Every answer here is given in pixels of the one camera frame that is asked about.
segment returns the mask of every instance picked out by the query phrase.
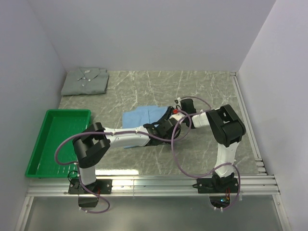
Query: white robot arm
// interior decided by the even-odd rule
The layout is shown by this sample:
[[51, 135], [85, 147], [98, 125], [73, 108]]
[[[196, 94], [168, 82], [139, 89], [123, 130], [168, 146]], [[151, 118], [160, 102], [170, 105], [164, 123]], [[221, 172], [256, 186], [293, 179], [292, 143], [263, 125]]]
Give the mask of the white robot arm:
[[[196, 113], [191, 99], [180, 101], [181, 109], [188, 114]], [[94, 184], [96, 181], [95, 165], [100, 161], [109, 148], [126, 146], [156, 146], [163, 141], [155, 139], [150, 135], [169, 140], [176, 123], [185, 115], [169, 107], [165, 115], [155, 124], [145, 124], [137, 128], [112, 129], [103, 128], [101, 123], [94, 123], [84, 132], [103, 131], [111, 132], [112, 135], [89, 135], [73, 140], [73, 146], [78, 158], [80, 176], [85, 186]], [[242, 136], [245, 134], [245, 126], [230, 105], [225, 105], [219, 109], [213, 109], [191, 117], [192, 128], [202, 128], [210, 126], [213, 135], [218, 142], [218, 155], [215, 167], [234, 162], [236, 149]], [[136, 133], [124, 133], [135, 130]], [[233, 167], [222, 166], [215, 170], [216, 180], [223, 182], [224, 179], [233, 178]]]

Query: plastic tray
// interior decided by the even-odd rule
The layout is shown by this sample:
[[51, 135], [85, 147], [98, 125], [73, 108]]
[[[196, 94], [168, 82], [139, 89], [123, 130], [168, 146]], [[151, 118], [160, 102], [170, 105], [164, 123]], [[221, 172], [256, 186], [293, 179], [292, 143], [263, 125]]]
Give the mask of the plastic tray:
[[[39, 131], [26, 177], [66, 178], [75, 170], [75, 165], [60, 166], [54, 161], [54, 152], [66, 138], [80, 133], [90, 124], [90, 110], [48, 110]], [[76, 160], [72, 142], [68, 142], [59, 152], [59, 160]]]

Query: light blue towel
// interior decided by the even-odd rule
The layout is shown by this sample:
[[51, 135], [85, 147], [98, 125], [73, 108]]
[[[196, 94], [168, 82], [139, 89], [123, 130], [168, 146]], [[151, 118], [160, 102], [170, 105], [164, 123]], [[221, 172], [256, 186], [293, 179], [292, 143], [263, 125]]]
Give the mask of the light blue towel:
[[122, 128], [136, 128], [144, 124], [157, 122], [167, 111], [168, 107], [140, 106], [135, 111], [124, 112]]

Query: marble-patterned floor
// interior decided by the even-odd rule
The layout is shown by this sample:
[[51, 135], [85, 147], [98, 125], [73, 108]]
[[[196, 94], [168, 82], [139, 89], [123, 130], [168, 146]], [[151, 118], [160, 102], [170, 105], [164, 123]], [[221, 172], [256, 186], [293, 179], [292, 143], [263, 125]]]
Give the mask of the marble-patterned floor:
[[[242, 118], [239, 103], [229, 72], [205, 71], [110, 71], [106, 94], [64, 96], [61, 109], [90, 109], [92, 122], [104, 127], [121, 128], [122, 114], [137, 106], [174, 106], [181, 96], [198, 96], [212, 108], [230, 104]], [[194, 101], [198, 109], [207, 109]], [[184, 140], [177, 142], [176, 151], [182, 167], [189, 173], [211, 170], [217, 157], [217, 142], [210, 128], [191, 130]], [[243, 136], [235, 163], [241, 174], [257, 174], [253, 151], [247, 134]], [[97, 164], [97, 174], [166, 175], [181, 174], [171, 154], [170, 145], [109, 149]]]

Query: white enclosure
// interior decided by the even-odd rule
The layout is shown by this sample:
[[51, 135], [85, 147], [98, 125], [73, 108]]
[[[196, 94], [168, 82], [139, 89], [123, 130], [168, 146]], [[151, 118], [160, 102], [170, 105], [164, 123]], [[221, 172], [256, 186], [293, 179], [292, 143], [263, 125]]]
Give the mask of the white enclosure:
[[306, 230], [307, 14], [306, 0], [4, 0], [0, 230], [16, 226], [26, 166], [66, 71], [102, 65], [237, 72], [292, 228]]
[[239, 70], [274, 0], [29, 0], [64, 67]]

